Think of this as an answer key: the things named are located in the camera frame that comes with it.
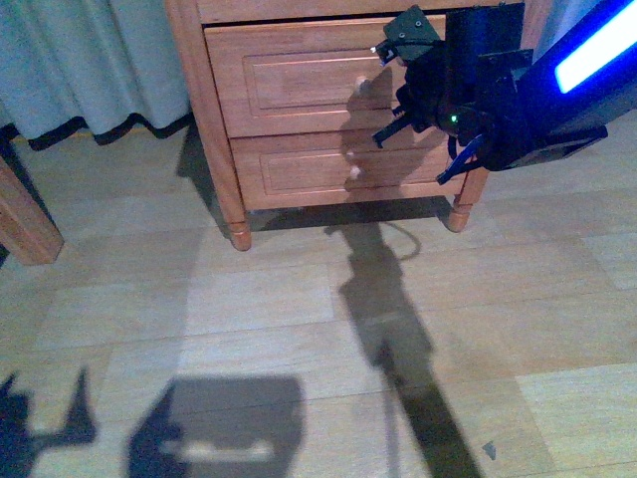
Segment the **drawer knob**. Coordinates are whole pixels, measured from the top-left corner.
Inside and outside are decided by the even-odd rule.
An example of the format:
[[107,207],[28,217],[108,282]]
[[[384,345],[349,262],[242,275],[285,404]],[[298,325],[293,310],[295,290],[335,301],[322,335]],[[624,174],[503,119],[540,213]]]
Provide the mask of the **drawer knob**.
[[369,95],[371,93],[371,80],[368,77],[358,77],[354,91],[359,97]]
[[351,170],[349,171],[349,179],[351,179],[352,181],[355,181],[356,179],[358,179],[360,176],[362,175],[362,169],[360,169],[358,166],[354,165],[351,167]]

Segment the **white knob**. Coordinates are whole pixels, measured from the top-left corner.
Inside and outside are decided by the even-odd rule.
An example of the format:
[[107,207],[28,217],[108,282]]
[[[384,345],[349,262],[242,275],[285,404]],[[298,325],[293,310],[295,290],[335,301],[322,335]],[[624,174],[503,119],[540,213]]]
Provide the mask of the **white knob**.
[[355,181],[361,175],[362,175],[362,169],[360,169],[357,165],[354,165],[351,167],[351,170],[349,171],[349,179],[351,179],[352,181]]

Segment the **wooden floor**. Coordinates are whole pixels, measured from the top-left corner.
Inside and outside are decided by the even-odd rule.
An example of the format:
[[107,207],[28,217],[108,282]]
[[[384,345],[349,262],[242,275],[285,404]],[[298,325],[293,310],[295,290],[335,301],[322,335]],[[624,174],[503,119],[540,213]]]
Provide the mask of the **wooden floor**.
[[28,399],[42,449],[23,466],[637,476],[636,126],[493,174],[460,235],[441,199],[311,208],[254,214],[248,253],[192,130],[18,143],[67,240],[0,269],[0,401]]

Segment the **white curtain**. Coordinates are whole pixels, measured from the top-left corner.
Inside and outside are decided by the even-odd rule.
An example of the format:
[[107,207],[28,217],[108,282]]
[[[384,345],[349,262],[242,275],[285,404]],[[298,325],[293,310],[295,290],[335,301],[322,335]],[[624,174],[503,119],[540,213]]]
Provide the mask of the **white curtain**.
[[0,0],[0,126],[31,139],[83,117],[102,134],[188,112],[162,0]]

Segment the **wooden panel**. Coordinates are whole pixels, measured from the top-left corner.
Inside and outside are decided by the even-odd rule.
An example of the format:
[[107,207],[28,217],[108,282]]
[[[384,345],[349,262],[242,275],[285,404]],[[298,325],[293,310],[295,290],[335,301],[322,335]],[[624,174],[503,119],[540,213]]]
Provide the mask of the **wooden panel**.
[[372,130],[233,139],[248,209],[332,204],[460,192],[435,177],[448,161],[446,136],[405,129],[378,149]]
[[[369,48],[390,18],[205,30],[231,137],[381,128],[405,69]],[[444,17],[430,20],[439,35]]]
[[[198,0],[201,23],[221,23],[282,18],[328,17],[333,15],[359,15],[365,13],[401,12],[414,5],[413,0],[312,1],[251,0],[241,3],[232,0]],[[424,10],[498,5],[497,0],[428,0],[417,2]]]
[[0,158],[0,243],[21,264],[55,262],[64,240],[11,168]]

